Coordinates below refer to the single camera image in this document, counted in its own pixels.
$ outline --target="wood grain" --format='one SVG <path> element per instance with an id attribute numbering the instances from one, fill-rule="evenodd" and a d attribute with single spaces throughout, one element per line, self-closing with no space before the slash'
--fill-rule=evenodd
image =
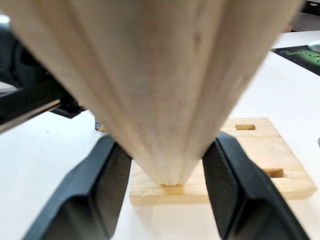
<path id="1" fill-rule="evenodd" d="M 236 125 L 254 125 L 255 130 L 237 130 Z M 233 135 L 248 157 L 264 169 L 286 200 L 306 199 L 317 187 L 286 142 L 267 118 L 228 119 L 222 131 Z M 184 185 L 155 184 L 134 163 L 130 185 L 133 205 L 209 203 L 202 162 Z"/>
<path id="2" fill-rule="evenodd" d="M 300 0 L 0 0 L 158 184 L 184 184 Z"/>

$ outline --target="pine wood board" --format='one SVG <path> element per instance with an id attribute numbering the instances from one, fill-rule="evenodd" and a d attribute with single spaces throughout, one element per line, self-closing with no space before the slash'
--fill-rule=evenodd
<path id="1" fill-rule="evenodd" d="M 261 169 L 283 169 L 284 177 L 271 180 L 286 200 L 306 199 L 317 190 L 268 118 L 228 119 L 221 130 L 236 137 L 248 157 Z M 184 185 L 175 186 L 155 184 L 134 162 L 129 195 L 133 205 L 209 203 L 201 161 Z"/>
<path id="2" fill-rule="evenodd" d="M 189 178 L 302 2 L 0 0 L 0 8 L 143 170 L 175 185 Z"/>

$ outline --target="wooden block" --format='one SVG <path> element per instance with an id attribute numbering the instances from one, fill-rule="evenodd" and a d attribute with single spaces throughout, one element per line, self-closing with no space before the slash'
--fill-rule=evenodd
<path id="1" fill-rule="evenodd" d="M 286 200 L 306 199 L 317 190 L 268 118 L 228 119 L 221 130 L 236 137 L 248 157 L 271 176 Z M 209 203 L 202 161 L 184 185 L 175 186 L 155 184 L 133 163 L 130 200 L 133 205 Z"/>
<path id="2" fill-rule="evenodd" d="M 0 0 L 0 7 L 37 60 L 143 170 L 176 185 L 302 2 Z"/>

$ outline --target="textured rubber surface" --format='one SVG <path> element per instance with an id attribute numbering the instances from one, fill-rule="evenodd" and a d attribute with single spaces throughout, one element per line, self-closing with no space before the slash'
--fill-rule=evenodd
<path id="1" fill-rule="evenodd" d="M 206 187 L 220 236 L 227 237 L 235 214 L 239 188 L 228 163 L 214 142 L 202 158 Z"/>
<path id="2" fill-rule="evenodd" d="M 101 172 L 94 187 L 94 199 L 101 215 L 107 234 L 115 233 L 122 203 L 124 201 L 131 157 L 116 144 L 110 154 L 110 159 Z"/>

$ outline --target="black device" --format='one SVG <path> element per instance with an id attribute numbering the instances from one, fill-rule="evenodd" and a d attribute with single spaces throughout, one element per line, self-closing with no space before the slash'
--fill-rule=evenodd
<path id="1" fill-rule="evenodd" d="M 43 112 L 73 118 L 84 109 L 0 23 L 0 81 L 17 89 L 0 93 L 0 133 Z"/>
<path id="2" fill-rule="evenodd" d="M 69 118 L 83 110 L 19 43 L 8 25 L 0 26 L 0 61 L 1 81 L 18 88 L 0 94 L 0 132 L 52 108 Z M 221 239 L 309 239 L 270 178 L 235 138 L 221 132 L 202 159 Z M 103 136 L 64 178 L 23 239 L 111 239 L 131 160 L 111 136 Z"/>

